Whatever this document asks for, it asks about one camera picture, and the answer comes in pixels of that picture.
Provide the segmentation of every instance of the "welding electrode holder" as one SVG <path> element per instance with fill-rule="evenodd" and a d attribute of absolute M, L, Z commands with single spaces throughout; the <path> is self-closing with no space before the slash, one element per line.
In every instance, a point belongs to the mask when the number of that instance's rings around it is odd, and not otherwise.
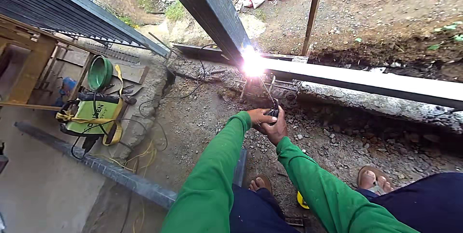
<path fill-rule="evenodd" d="M 264 115 L 269 115 L 273 117 L 278 117 L 278 99 L 274 98 L 273 99 L 273 107 L 270 108 L 268 112 L 266 112 Z"/>

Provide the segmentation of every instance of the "green bucket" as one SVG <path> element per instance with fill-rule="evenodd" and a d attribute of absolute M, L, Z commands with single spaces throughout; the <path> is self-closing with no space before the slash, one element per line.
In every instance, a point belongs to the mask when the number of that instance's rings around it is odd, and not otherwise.
<path fill-rule="evenodd" d="M 100 91 L 111 82 L 113 64 L 102 55 L 95 55 L 92 60 L 92 65 L 87 74 L 89 87 L 94 91 Z"/>

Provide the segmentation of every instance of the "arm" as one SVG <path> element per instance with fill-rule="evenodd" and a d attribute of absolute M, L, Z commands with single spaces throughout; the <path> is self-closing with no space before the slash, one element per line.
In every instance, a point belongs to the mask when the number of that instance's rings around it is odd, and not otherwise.
<path fill-rule="evenodd" d="M 328 233 L 416 232 L 384 207 L 370 203 L 293 145 L 287 137 L 283 109 L 280 108 L 275 125 L 263 123 L 261 126 L 270 142 L 276 145 L 278 160 L 292 183 Z"/>
<path fill-rule="evenodd" d="M 183 184 L 164 219 L 162 232 L 229 232 L 233 206 L 233 172 L 245 132 L 252 124 L 272 121 L 267 109 L 241 111 L 230 117 L 212 139 Z"/>

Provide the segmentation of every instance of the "toe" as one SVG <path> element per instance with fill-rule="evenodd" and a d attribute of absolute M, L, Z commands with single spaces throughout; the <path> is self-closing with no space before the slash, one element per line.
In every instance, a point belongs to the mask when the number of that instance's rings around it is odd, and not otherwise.
<path fill-rule="evenodd" d="M 257 177 L 256 178 L 256 183 L 257 183 L 257 186 L 259 188 L 265 188 L 265 182 L 263 181 L 263 179 L 261 177 Z"/>
<path fill-rule="evenodd" d="M 376 180 L 376 176 L 374 175 L 374 172 L 372 171 L 365 171 L 362 174 L 361 178 L 361 184 L 359 185 L 359 188 L 361 189 L 370 189 L 374 186 L 374 181 Z"/>
<path fill-rule="evenodd" d="M 378 186 L 384 190 L 384 184 L 386 183 L 386 178 L 384 176 L 379 176 Z"/>
<path fill-rule="evenodd" d="M 257 191 L 259 189 L 259 187 L 256 185 L 255 181 L 251 181 L 251 185 L 254 188 L 254 191 Z"/>
<path fill-rule="evenodd" d="M 389 193 L 389 192 L 391 192 L 393 189 L 392 189 L 390 183 L 385 182 L 383 190 L 384 190 L 386 193 Z"/>

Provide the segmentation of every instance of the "wooden frame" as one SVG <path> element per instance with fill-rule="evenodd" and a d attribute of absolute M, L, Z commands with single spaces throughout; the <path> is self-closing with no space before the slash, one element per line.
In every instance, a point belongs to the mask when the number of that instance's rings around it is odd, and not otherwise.
<path fill-rule="evenodd" d="M 50 58 L 52 61 L 55 61 L 56 53 L 55 56 L 52 57 L 52 55 L 55 49 L 57 49 L 56 47 L 59 47 L 58 42 L 89 52 L 81 70 L 79 79 L 68 98 L 69 100 L 72 100 L 77 98 L 78 91 L 87 71 L 89 70 L 92 58 L 95 54 L 98 54 L 98 52 L 0 14 L 0 55 L 2 55 L 4 49 L 9 44 L 26 48 L 31 51 L 27 56 L 15 82 L 12 84 L 12 88 L 10 93 L 7 95 L 7 99 L 2 99 L 2 101 L 0 101 L 0 106 L 20 106 L 51 111 L 57 111 L 60 109 L 60 107 L 57 106 L 27 104 L 32 91 L 35 89 L 42 72 L 47 66 L 48 61 Z"/>

